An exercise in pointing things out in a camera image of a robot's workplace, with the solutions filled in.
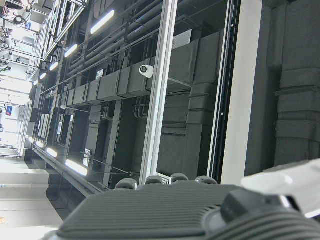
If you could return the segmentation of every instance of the white metal pole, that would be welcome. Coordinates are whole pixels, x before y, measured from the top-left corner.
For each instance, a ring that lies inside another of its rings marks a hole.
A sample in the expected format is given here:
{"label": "white metal pole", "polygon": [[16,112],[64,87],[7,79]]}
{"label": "white metal pole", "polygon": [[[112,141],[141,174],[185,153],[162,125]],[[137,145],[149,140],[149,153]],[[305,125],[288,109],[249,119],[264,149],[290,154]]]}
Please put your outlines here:
{"label": "white metal pole", "polygon": [[154,76],[146,124],[139,184],[157,173],[162,121],[166,101],[171,50],[178,0],[164,0],[156,49]]}

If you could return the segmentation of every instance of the white robot part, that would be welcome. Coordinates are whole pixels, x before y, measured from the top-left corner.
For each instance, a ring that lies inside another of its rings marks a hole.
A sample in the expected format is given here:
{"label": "white robot part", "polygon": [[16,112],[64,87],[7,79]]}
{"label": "white robot part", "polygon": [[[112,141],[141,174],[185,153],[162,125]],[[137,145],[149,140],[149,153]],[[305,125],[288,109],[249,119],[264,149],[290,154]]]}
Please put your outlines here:
{"label": "white robot part", "polygon": [[247,190],[292,197],[306,218],[320,215],[320,184],[317,183],[320,183],[320,159],[241,180],[242,187]]}

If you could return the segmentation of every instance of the building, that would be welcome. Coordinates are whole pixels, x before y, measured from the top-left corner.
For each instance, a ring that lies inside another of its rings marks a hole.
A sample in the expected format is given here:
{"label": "building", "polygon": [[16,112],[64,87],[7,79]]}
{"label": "building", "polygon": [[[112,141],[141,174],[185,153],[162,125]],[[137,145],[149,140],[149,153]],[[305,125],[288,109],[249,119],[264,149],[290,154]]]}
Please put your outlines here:
{"label": "building", "polygon": [[125,178],[239,185],[319,157],[318,0],[2,2],[22,9],[2,17],[0,156],[42,170],[62,219]]}

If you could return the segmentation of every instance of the light fixture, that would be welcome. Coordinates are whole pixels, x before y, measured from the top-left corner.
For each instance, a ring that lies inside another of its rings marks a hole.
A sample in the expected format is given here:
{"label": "light fixture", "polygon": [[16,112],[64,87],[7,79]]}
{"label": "light fixture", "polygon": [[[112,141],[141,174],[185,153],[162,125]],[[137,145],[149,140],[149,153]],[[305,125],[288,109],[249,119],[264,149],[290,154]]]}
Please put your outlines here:
{"label": "light fixture", "polygon": [[29,1],[28,0],[21,0],[22,5],[27,7],[29,5]]}
{"label": "light fixture", "polygon": [[59,62],[58,62],[58,61],[54,62],[54,63],[50,66],[50,71],[54,70],[56,67],[58,67],[58,65],[59,65]]}
{"label": "light fixture", "polygon": [[56,157],[58,156],[57,152],[54,151],[53,149],[51,149],[50,147],[48,147],[48,148],[46,149],[46,152],[47,152],[49,155],[51,155],[52,157],[54,157],[54,158],[56,158]]}
{"label": "light fixture", "polygon": [[106,22],[108,22],[115,15],[115,10],[108,12],[96,25],[91,28],[91,34],[94,34],[99,28],[101,28]]}
{"label": "light fixture", "polygon": [[46,73],[42,73],[39,78],[40,78],[40,80],[42,80],[42,79],[44,79],[46,76],[47,76]]}
{"label": "light fixture", "polygon": [[78,44],[75,44],[72,47],[70,47],[69,50],[65,52],[64,57],[65,58],[69,57],[77,48],[78,48]]}
{"label": "light fixture", "polygon": [[32,143],[32,144],[35,142],[35,139],[34,139],[33,137],[31,137],[31,136],[28,138],[28,140],[29,140],[29,142]]}
{"label": "light fixture", "polygon": [[58,5],[59,5],[59,0],[55,0],[54,7],[56,8],[58,7]]}
{"label": "light fixture", "polygon": [[88,174],[88,169],[69,159],[65,161],[65,165],[71,168],[72,170],[76,171],[77,173],[81,174],[82,176],[87,176]]}
{"label": "light fixture", "polygon": [[37,146],[40,147],[40,148],[43,148],[43,147],[44,147],[44,144],[43,144],[42,142],[40,142],[40,141],[36,141],[36,142],[35,142],[35,145],[37,145]]}

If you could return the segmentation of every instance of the metal frame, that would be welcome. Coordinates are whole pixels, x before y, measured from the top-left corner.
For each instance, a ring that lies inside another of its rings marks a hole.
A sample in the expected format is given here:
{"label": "metal frame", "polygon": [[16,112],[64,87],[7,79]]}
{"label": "metal frame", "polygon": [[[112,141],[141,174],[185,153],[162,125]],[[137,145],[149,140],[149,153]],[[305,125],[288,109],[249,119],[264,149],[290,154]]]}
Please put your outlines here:
{"label": "metal frame", "polygon": [[213,118],[213,129],[211,135],[211,145],[210,145],[210,152],[209,152],[209,161],[208,161],[208,168],[207,168],[207,175],[213,177],[214,175],[214,164],[216,158],[216,149],[218,146],[218,136],[219,136],[219,126],[220,126],[220,119],[222,117],[221,109],[222,109],[222,98],[225,86],[225,79],[226,79],[226,70],[227,70],[227,56],[229,51],[229,41],[230,41],[230,32],[231,32],[231,24],[233,18],[233,6],[234,0],[228,1],[227,4],[227,13],[226,13],[226,21],[224,25],[224,34],[223,34],[223,43],[222,43],[222,52],[221,52],[221,62],[220,62],[220,69],[219,69],[219,79],[218,79],[218,87],[215,99],[215,107],[214,107],[214,118]]}
{"label": "metal frame", "polygon": [[[21,4],[21,3],[17,2],[17,1],[13,1],[13,0],[6,0],[6,2],[8,2],[8,3],[12,3],[12,4],[17,5],[17,6],[19,6],[19,7],[22,7],[22,8],[24,8],[24,9],[26,8],[26,6],[25,6],[25,5],[23,5],[23,4]],[[36,9],[32,9],[32,11],[33,11],[33,12],[35,12],[35,13],[37,13],[37,14],[47,15],[45,12],[43,12],[43,11],[39,11],[39,10],[36,10]]]}
{"label": "metal frame", "polygon": [[26,141],[26,134],[28,129],[28,123],[31,117],[32,111],[32,102],[29,101],[26,105],[21,106],[19,110],[18,116],[18,126],[16,129],[15,134],[17,135],[17,146],[16,151],[17,153],[22,156],[23,150]]}
{"label": "metal frame", "polygon": [[164,0],[155,57],[139,184],[157,174],[158,155],[164,116],[172,44],[178,0]]}
{"label": "metal frame", "polygon": [[[69,28],[74,24],[80,14],[84,11],[87,6],[88,0],[77,1],[77,0],[57,0],[59,1],[57,7],[54,7],[49,15],[47,15],[45,21],[42,24],[39,32],[38,40],[35,42],[32,54],[36,58],[31,59],[30,63],[37,68],[40,66],[40,60],[45,61],[50,53],[55,49],[61,39],[65,36]],[[67,14],[67,4],[71,4],[69,14],[70,17],[65,26],[63,26],[64,17]],[[28,68],[30,73],[29,80],[32,79],[38,69]]]}
{"label": "metal frame", "polygon": [[238,12],[229,113],[227,126],[221,129],[225,144],[217,151],[217,159],[223,160],[219,166],[222,184],[239,185],[245,175],[262,6],[260,0],[241,1]]}

